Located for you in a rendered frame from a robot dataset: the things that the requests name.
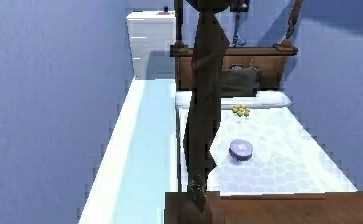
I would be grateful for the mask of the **yellow lumpy cluster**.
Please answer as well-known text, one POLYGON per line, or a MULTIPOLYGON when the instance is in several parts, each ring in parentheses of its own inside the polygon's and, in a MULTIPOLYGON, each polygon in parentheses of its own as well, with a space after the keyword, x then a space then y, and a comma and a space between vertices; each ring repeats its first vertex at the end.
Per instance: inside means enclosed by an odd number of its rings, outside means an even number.
POLYGON ((250 109, 245 104, 234 105, 232 112, 238 117, 248 117, 250 115, 250 109))

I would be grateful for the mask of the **dark grey pillow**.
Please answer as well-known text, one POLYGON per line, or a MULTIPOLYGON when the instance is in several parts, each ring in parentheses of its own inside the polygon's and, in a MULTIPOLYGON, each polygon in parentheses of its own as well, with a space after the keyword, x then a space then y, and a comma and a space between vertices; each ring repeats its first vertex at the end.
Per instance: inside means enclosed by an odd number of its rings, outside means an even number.
POLYGON ((259 89, 261 70, 256 67, 226 69, 222 72, 223 97, 254 97, 259 89))

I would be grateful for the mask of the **purple round disc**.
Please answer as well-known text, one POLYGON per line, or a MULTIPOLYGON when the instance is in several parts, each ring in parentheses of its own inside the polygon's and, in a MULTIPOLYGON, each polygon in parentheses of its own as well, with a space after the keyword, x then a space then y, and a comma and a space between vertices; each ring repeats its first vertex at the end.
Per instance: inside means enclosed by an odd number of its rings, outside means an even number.
POLYGON ((253 146, 246 140, 235 139, 230 143, 229 154, 238 161, 247 161, 252 157, 253 146))

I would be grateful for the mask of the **white chest of drawers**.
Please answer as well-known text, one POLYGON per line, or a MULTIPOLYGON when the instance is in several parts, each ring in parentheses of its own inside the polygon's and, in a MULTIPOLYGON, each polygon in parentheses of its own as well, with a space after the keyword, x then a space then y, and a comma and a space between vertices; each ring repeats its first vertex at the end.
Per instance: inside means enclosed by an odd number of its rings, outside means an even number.
POLYGON ((173 79, 170 46, 176 41, 176 17, 160 11, 132 12, 126 17, 133 73, 138 80, 173 79))

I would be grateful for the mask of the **white pillow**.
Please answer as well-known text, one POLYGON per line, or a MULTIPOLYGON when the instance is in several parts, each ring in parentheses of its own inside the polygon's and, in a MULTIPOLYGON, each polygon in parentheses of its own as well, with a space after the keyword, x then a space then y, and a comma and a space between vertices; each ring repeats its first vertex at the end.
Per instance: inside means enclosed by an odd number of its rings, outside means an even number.
MULTIPOLYGON (((186 109, 191 101, 190 91, 179 91, 175 96, 178 108, 186 109)), ((251 109, 269 109, 288 107, 292 104, 288 96, 281 91, 258 91, 255 97, 228 97, 221 99, 221 109, 229 110, 235 105, 244 104, 251 109)))

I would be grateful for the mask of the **brown wooden four-poster bed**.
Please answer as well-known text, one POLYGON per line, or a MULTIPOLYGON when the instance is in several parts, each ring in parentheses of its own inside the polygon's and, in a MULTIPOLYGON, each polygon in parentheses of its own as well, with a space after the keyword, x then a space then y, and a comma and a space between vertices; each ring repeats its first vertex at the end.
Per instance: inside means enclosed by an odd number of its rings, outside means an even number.
MULTIPOLYGON (((183 4, 175 0, 176 24, 183 4)), ((286 60, 298 50, 289 39, 271 47, 230 46, 216 13, 232 0, 204 0, 196 45, 178 37, 170 47, 176 93, 190 91, 177 109, 178 190, 165 196, 164 224, 363 224, 363 191, 357 190, 290 112, 289 107, 250 109, 238 117, 221 109, 222 72, 259 68, 258 91, 281 91, 286 60), (252 157, 229 154, 235 139, 253 146, 252 157)))

